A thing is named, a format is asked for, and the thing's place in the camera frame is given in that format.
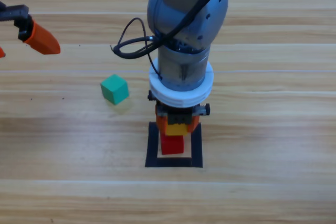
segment table surface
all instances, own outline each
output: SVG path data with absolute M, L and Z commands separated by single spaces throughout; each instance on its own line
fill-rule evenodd
M 1 1 L 28 5 L 62 53 L 1 24 L 0 223 L 336 223 L 336 0 L 229 0 L 203 169 L 144 167 L 149 61 L 110 44 L 148 0 Z M 118 106 L 100 89 L 115 73 Z

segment black tape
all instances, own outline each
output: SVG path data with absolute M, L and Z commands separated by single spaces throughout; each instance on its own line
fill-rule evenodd
M 149 123 L 148 144 L 145 167 L 197 167 L 203 168 L 202 126 L 199 124 L 191 135 L 191 157 L 157 157 L 159 129 L 154 122 Z

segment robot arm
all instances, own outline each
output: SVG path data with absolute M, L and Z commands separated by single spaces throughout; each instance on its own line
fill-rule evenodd
M 148 23 L 157 37 L 179 25 L 199 0 L 149 0 Z M 158 69 L 162 83 L 175 91 L 199 87 L 207 68 L 210 45 L 226 16 L 228 0 L 209 0 L 193 21 L 159 47 Z
M 37 24 L 28 12 L 29 9 L 25 5 L 6 6 L 0 2 L 0 22 L 13 20 L 14 26 L 19 28 L 18 39 L 41 54 L 59 54 L 58 41 L 49 31 Z M 0 58 L 4 56 L 5 53 L 0 47 Z
M 198 0 L 149 0 L 148 22 L 152 32 L 159 36 L 168 34 L 184 18 Z M 186 45 L 194 50 L 204 50 L 217 36 L 228 8 L 228 0 L 210 0 L 193 22 L 174 36 L 173 50 Z

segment cube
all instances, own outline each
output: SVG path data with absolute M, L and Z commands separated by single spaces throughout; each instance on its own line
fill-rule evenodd
M 117 105 L 129 96 L 127 82 L 116 74 L 107 78 L 100 86 L 104 98 L 114 105 Z

